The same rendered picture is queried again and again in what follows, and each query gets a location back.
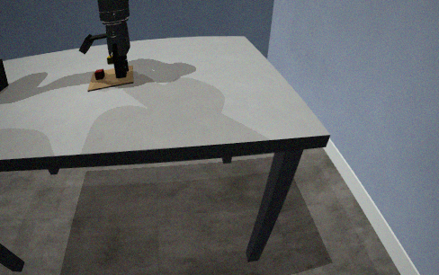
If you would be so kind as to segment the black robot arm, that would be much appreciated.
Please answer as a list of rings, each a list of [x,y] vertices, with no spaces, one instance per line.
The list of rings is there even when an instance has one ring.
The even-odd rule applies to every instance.
[[[117,22],[124,20],[130,16],[129,0],[97,0],[99,8],[100,21],[104,22]],[[90,49],[94,40],[105,39],[105,34],[91,35],[89,34],[79,51],[86,53]]]

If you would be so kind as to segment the tan mat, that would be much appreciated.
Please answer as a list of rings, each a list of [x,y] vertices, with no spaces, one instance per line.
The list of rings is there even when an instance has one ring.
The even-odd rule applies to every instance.
[[[103,79],[100,80],[95,79],[94,76],[95,72],[93,72],[87,91],[91,92],[95,90],[100,90],[100,89],[124,85],[124,84],[133,84],[133,66],[128,66],[128,67],[129,67],[129,71],[127,72],[126,77],[124,78],[116,78],[114,68],[104,70],[105,76]]]

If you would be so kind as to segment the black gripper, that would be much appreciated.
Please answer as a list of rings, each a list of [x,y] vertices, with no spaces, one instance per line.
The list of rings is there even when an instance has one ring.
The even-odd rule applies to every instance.
[[[127,53],[130,49],[130,38],[126,17],[117,22],[103,22],[106,29],[106,39],[109,56],[114,64],[116,78],[126,77],[126,70],[129,71]],[[125,22],[126,21],[126,22]],[[112,53],[112,54],[111,54]],[[124,65],[123,65],[124,64]]]

